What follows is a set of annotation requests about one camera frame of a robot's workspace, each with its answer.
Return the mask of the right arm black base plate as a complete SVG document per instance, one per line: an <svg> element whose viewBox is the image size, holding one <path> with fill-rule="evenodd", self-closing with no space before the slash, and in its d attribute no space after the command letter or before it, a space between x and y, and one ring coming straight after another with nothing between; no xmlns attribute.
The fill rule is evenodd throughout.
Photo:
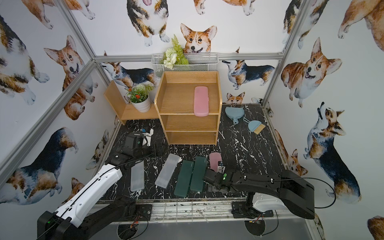
<svg viewBox="0 0 384 240"><path fill-rule="evenodd" d="M257 218L271 218L274 216L272 210L260 212L252 206L248 206L246 202L232 202L231 207L231 213L235 219L246 218L253 220Z"/></svg>

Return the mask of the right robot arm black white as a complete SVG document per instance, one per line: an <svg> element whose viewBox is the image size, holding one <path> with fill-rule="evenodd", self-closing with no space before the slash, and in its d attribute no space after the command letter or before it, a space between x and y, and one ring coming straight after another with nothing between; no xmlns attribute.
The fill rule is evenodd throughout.
<svg viewBox="0 0 384 240"><path fill-rule="evenodd" d="M247 200L232 209L239 218L254 219L274 210L289 210L295 216L315 218L315 188L291 171L257 175L237 170L224 173L206 170L203 181L222 193L247 193Z"/></svg>

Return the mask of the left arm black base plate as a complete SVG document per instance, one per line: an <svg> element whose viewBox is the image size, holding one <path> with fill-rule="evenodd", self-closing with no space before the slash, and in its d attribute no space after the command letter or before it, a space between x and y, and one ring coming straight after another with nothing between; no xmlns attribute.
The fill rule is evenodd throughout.
<svg viewBox="0 0 384 240"><path fill-rule="evenodd" d="M151 219L152 210L153 205L151 204L130 205L129 207L126 207L119 222L149 221Z"/></svg>

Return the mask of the pink pencil case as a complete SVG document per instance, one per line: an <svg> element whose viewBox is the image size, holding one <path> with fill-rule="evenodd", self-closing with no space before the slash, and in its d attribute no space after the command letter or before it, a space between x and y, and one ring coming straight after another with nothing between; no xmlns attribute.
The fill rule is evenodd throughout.
<svg viewBox="0 0 384 240"><path fill-rule="evenodd" d="M209 90L206 86L195 87L194 114L197 117L209 115Z"/></svg>
<svg viewBox="0 0 384 240"><path fill-rule="evenodd" d="M214 152L209 155L210 169L217 173L223 172L223 161L220 153Z"/></svg>

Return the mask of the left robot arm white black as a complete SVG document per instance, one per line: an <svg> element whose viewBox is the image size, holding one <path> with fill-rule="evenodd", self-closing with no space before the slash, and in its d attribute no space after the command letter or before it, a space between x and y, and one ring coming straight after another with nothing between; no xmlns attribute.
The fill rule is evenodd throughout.
<svg viewBox="0 0 384 240"><path fill-rule="evenodd" d="M96 175L55 212L43 213L37 223L39 240L88 240L115 221L151 219L152 205L137 205L131 197L121 196L107 207L90 211L108 189L118 182L124 171L131 171L132 191L143 190L144 161L162 155L163 148L151 143L153 130L141 130L126 136L124 144L106 161Z"/></svg>

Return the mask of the dark green pencil case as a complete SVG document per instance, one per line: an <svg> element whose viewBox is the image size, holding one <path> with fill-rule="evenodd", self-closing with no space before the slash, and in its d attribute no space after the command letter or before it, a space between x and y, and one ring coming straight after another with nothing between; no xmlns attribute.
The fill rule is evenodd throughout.
<svg viewBox="0 0 384 240"><path fill-rule="evenodd" d="M193 192L201 192L204 188L204 175L207 169L207 158L196 157L191 178L190 190Z"/></svg>
<svg viewBox="0 0 384 240"><path fill-rule="evenodd" d="M188 194L192 173L194 169L194 162L183 160L181 169L178 175L178 180L174 190L174 195L177 197L185 198Z"/></svg>

